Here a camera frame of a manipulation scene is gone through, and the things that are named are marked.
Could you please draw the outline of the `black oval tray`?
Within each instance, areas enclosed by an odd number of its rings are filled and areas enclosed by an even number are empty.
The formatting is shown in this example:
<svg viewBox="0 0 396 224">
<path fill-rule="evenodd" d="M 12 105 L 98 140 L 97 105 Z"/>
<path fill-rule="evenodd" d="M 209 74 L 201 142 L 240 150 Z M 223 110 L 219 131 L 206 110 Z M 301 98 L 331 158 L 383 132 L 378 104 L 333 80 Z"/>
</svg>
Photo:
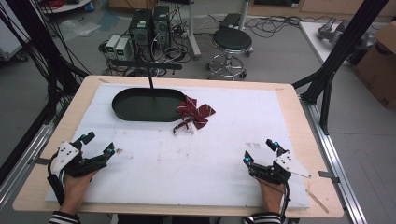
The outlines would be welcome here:
<svg viewBox="0 0 396 224">
<path fill-rule="evenodd" d="M 177 107 L 185 100 L 173 89 L 129 88 L 116 94 L 112 109 L 122 120 L 172 122 L 181 118 Z"/>
</svg>

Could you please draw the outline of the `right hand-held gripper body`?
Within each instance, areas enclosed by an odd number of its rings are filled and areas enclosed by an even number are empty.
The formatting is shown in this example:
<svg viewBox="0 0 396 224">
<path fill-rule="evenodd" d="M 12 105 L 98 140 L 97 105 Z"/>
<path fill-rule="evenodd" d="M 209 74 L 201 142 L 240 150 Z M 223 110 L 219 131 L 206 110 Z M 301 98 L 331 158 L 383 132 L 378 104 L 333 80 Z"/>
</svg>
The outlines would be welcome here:
<svg viewBox="0 0 396 224">
<path fill-rule="evenodd" d="M 252 177 L 277 185 L 286 184 L 292 174 L 306 178 L 312 177 L 295 155 L 289 151 L 276 157 L 271 165 L 264 166 L 254 162 L 248 167 L 248 173 Z"/>
</svg>

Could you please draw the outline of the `brown cardboard box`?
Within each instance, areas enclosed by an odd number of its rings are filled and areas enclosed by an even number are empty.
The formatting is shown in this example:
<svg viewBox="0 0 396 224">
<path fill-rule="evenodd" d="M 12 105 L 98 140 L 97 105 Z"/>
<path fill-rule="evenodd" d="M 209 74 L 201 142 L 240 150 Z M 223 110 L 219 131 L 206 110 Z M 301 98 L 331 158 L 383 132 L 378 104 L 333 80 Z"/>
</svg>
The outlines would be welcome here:
<svg viewBox="0 0 396 224">
<path fill-rule="evenodd" d="M 396 108 L 396 21 L 374 34 L 370 47 L 354 73 L 385 108 Z"/>
</svg>

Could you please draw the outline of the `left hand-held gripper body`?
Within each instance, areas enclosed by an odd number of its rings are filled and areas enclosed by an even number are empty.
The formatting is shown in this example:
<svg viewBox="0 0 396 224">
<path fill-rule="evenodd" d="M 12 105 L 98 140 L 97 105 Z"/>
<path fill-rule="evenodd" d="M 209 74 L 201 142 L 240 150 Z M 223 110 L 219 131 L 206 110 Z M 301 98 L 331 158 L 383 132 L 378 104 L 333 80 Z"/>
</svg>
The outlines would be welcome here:
<svg viewBox="0 0 396 224">
<path fill-rule="evenodd" d="M 82 177 L 106 167 L 108 150 L 99 156 L 87 159 L 82 157 L 82 144 L 62 142 L 53 165 L 53 173 L 65 172 L 73 177 Z"/>
</svg>

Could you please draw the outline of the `white low platform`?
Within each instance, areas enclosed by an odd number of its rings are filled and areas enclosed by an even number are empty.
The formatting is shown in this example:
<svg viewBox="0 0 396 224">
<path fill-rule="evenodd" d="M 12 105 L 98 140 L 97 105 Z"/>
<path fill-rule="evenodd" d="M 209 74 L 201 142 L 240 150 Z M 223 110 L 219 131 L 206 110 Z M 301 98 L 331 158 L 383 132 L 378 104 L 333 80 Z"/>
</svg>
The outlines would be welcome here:
<svg viewBox="0 0 396 224">
<path fill-rule="evenodd" d="M 325 25 L 325 22 L 307 22 L 301 21 L 300 27 L 304 33 L 304 36 L 310 42 L 311 47 L 319 59 L 324 62 L 330 55 L 333 44 L 329 39 L 318 38 L 318 30 Z M 361 58 L 365 55 L 368 49 L 374 45 L 376 39 L 372 32 L 366 32 L 356 44 L 352 52 L 344 60 L 343 65 L 356 65 Z"/>
</svg>

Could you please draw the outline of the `black computer tower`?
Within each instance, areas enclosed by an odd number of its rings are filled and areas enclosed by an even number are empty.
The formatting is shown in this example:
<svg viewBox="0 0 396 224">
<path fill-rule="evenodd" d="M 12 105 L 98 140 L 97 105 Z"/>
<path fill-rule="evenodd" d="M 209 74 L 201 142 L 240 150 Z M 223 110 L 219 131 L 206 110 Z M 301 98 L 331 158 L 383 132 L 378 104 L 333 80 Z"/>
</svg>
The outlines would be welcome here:
<svg viewBox="0 0 396 224">
<path fill-rule="evenodd" d="M 153 38 L 152 10 L 139 8 L 129 26 L 131 40 L 139 47 L 148 47 Z"/>
<path fill-rule="evenodd" d="M 156 6 L 153 10 L 154 40 L 166 49 L 170 43 L 170 7 Z"/>
</svg>

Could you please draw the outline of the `aluminium frame rail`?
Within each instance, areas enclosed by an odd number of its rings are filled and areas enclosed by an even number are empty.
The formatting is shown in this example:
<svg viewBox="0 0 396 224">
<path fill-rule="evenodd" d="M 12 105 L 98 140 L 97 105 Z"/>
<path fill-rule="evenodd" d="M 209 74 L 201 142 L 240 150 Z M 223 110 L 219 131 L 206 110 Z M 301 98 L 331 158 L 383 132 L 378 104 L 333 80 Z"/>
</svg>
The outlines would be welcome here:
<svg viewBox="0 0 396 224">
<path fill-rule="evenodd" d="M 328 167 L 335 190 L 341 200 L 343 210 L 346 212 L 350 224 L 367 224 L 367 220 L 358 198 L 348 180 L 347 173 L 339 158 L 336 147 L 331 137 L 325 133 L 320 126 L 320 111 L 316 105 L 300 100 L 305 116 L 311 125 L 311 130 L 317 139 L 319 150 L 322 154 L 324 162 Z"/>
<path fill-rule="evenodd" d="M 23 186 L 55 129 L 53 121 L 34 124 L 0 167 L 0 212 L 11 206 L 9 200 Z"/>
</svg>

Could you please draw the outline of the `black round stool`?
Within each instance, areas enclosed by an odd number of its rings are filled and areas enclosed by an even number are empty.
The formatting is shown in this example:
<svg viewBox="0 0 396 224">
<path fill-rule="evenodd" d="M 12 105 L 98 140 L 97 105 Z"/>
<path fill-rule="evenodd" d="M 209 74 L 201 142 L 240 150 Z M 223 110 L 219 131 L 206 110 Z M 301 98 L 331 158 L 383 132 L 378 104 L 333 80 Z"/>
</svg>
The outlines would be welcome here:
<svg viewBox="0 0 396 224">
<path fill-rule="evenodd" d="M 219 76 L 234 80 L 236 77 L 247 76 L 247 69 L 238 55 L 245 54 L 249 57 L 251 54 L 252 39 L 248 34 L 234 28 L 221 28 L 213 34 L 212 44 L 221 54 L 215 55 L 205 65 L 209 79 Z"/>
</svg>

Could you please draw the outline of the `person's right hand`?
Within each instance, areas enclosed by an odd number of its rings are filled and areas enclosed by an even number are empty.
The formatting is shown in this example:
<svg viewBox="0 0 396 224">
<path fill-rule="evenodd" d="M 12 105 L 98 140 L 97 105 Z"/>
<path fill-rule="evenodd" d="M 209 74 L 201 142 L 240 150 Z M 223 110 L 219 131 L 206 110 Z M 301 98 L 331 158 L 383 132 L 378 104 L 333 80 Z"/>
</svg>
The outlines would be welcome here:
<svg viewBox="0 0 396 224">
<path fill-rule="evenodd" d="M 262 195 L 262 210 L 264 212 L 279 213 L 284 195 L 284 186 L 258 180 Z"/>
</svg>

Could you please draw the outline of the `white power supply box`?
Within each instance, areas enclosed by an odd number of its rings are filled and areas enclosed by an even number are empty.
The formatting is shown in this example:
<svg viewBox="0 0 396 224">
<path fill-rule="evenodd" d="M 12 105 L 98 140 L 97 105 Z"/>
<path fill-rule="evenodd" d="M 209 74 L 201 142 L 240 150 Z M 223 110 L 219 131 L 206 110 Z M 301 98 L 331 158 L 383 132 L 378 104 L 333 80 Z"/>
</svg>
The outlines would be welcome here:
<svg viewBox="0 0 396 224">
<path fill-rule="evenodd" d="M 116 48 L 115 48 L 116 54 L 117 54 L 117 59 L 119 61 L 129 61 L 132 51 L 131 51 L 131 46 L 129 43 L 129 39 L 126 37 L 122 37 Z"/>
<path fill-rule="evenodd" d="M 107 58 L 109 59 L 117 58 L 116 46 L 118 45 L 119 41 L 120 41 L 120 35 L 113 35 L 107 41 L 105 45 Z"/>
</svg>

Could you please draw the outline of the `black T-shaped stand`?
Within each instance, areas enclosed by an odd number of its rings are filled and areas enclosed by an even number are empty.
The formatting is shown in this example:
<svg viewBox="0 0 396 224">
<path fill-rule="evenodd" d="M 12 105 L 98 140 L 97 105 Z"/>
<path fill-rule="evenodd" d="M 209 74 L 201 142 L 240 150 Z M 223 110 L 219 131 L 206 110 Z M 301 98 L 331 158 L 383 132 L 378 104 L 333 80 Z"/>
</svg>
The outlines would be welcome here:
<svg viewBox="0 0 396 224">
<path fill-rule="evenodd" d="M 119 61 L 119 60 L 111 60 L 110 62 L 112 65 L 116 65 L 116 66 L 132 66 L 139 68 L 143 67 L 143 68 L 147 68 L 148 70 L 150 68 L 171 69 L 173 71 L 182 69 L 182 65 L 177 63 L 153 63 L 153 62 L 139 62 L 139 61 L 132 62 L 132 61 Z M 185 99 L 185 95 L 180 91 L 173 89 L 155 88 L 153 85 L 153 79 L 150 72 L 148 72 L 148 82 L 149 82 L 148 88 L 140 88 L 140 89 L 136 88 L 137 92 L 147 96 L 167 95 L 168 97 L 172 97 L 172 98 L 180 98 L 181 100 Z"/>
</svg>

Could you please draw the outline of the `person's left hand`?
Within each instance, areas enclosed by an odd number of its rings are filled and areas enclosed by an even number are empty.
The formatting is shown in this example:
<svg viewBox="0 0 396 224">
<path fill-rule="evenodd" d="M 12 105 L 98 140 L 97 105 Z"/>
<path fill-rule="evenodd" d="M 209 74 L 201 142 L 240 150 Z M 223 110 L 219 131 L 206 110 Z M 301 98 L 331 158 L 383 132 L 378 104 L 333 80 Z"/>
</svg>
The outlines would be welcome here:
<svg viewBox="0 0 396 224">
<path fill-rule="evenodd" d="M 75 215 L 84 202 L 86 190 L 97 171 L 81 177 L 64 176 L 64 202 L 60 211 L 68 215 Z"/>
</svg>

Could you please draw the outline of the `white foam mat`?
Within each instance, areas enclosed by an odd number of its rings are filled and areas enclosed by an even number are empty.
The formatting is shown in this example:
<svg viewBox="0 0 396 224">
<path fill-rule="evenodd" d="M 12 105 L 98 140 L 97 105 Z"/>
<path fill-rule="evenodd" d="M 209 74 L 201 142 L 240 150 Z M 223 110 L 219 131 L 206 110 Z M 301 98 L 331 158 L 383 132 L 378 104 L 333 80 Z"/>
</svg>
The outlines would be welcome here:
<svg viewBox="0 0 396 224">
<path fill-rule="evenodd" d="M 111 103 L 123 84 L 101 84 L 76 136 L 93 132 L 87 158 L 109 144 L 116 149 L 91 182 L 89 203 L 248 206 L 261 205 L 260 188 L 243 163 L 249 153 L 269 165 L 267 140 L 291 149 L 277 91 L 183 87 L 181 92 L 215 112 L 202 129 L 174 133 L 172 122 L 125 121 Z"/>
</svg>

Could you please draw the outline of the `white metal stand leg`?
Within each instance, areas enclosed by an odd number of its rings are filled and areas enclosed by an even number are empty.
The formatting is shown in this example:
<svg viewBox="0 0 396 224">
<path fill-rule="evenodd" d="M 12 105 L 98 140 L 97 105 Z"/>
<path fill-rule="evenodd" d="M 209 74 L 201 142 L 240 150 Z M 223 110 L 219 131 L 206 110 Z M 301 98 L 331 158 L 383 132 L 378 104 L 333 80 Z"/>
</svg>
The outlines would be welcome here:
<svg viewBox="0 0 396 224">
<path fill-rule="evenodd" d="M 189 30 L 188 30 L 188 39 L 190 41 L 191 50 L 193 53 L 192 58 L 194 60 L 199 60 L 202 56 L 201 51 L 198 46 L 198 42 L 194 35 L 194 0 L 188 0 L 189 2 Z"/>
</svg>

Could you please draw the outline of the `thin wooden stick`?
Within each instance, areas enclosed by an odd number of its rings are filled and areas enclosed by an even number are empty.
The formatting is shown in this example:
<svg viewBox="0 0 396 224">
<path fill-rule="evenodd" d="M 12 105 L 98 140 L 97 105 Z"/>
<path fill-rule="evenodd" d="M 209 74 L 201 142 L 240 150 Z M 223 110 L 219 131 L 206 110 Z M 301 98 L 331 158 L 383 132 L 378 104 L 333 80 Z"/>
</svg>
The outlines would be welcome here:
<svg viewBox="0 0 396 224">
<path fill-rule="evenodd" d="M 321 202 L 321 200 L 313 193 L 311 192 L 309 189 L 305 189 L 305 192 L 307 193 L 307 195 L 309 195 L 312 200 L 326 213 L 329 214 L 330 211 L 329 209 L 324 205 L 324 203 Z"/>
</svg>

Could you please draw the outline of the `black metal frame post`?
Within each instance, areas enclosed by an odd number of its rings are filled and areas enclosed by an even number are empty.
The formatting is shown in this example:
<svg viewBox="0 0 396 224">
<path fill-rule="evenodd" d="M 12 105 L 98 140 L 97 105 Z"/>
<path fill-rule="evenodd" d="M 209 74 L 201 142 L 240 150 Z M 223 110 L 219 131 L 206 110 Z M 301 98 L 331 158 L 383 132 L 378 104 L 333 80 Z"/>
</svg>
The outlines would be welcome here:
<svg viewBox="0 0 396 224">
<path fill-rule="evenodd" d="M 301 94 L 302 100 L 309 105 L 315 105 L 318 97 L 322 95 L 319 127 L 326 135 L 329 134 L 328 117 L 333 78 L 348 54 L 353 50 L 358 40 L 368 30 L 369 26 L 375 21 L 388 1 L 389 0 L 363 0 L 361 6 L 351 19 L 350 24 L 341 35 L 322 66 L 315 73 L 292 84 L 294 89 L 309 84 L 308 89 Z"/>
<path fill-rule="evenodd" d="M 56 105 L 77 93 L 80 87 L 77 77 L 85 78 L 89 75 L 67 61 L 58 50 L 50 35 L 50 26 L 43 22 L 40 9 L 35 7 L 35 0 L 5 1 L 20 25 L 8 16 L 1 3 L 0 20 L 14 34 L 33 60 L 37 71 L 46 79 L 48 102 L 0 167 L 0 185 L 10 176 L 16 162 L 20 160 L 41 126 L 56 117 Z"/>
</svg>

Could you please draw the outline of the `red striped bow tie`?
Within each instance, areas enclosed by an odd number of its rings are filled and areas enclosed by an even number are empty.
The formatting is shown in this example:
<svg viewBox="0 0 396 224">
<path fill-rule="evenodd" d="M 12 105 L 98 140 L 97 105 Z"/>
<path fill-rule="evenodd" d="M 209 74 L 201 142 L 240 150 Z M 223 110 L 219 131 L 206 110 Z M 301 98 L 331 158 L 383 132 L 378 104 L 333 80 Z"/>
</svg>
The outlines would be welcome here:
<svg viewBox="0 0 396 224">
<path fill-rule="evenodd" d="M 208 117 L 214 115 L 216 110 L 208 104 L 198 106 L 197 100 L 187 96 L 179 104 L 176 112 L 181 115 L 181 122 L 173 129 L 174 135 L 182 132 L 193 133 L 192 125 L 200 130 L 208 123 Z"/>
</svg>

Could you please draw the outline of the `flat black device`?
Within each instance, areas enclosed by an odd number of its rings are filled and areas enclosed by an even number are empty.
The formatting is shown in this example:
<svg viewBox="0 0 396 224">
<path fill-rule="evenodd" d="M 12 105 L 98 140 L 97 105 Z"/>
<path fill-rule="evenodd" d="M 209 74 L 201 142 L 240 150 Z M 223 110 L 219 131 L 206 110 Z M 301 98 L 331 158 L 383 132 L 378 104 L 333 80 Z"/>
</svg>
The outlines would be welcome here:
<svg viewBox="0 0 396 224">
<path fill-rule="evenodd" d="M 225 18 L 220 22 L 219 28 L 238 28 L 240 21 L 239 13 L 230 13 L 225 16 Z"/>
</svg>

